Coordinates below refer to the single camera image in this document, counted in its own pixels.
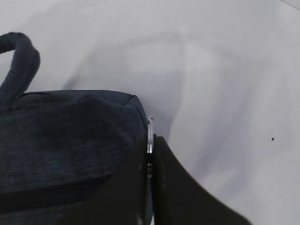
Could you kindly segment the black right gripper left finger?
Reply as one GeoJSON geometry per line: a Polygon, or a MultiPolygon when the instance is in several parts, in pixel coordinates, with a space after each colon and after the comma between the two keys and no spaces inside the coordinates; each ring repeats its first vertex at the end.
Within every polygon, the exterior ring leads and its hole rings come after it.
{"type": "Polygon", "coordinates": [[[137,139],[118,171],[87,202],[68,213],[60,225],[148,225],[150,190],[147,157],[150,139],[137,139]]]}

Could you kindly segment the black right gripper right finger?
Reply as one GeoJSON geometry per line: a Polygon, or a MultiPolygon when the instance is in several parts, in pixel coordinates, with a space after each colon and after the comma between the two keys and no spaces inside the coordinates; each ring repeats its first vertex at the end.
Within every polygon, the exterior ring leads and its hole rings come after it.
{"type": "Polygon", "coordinates": [[[163,137],[155,136],[152,197],[156,225],[249,225],[185,170],[163,137]]]}

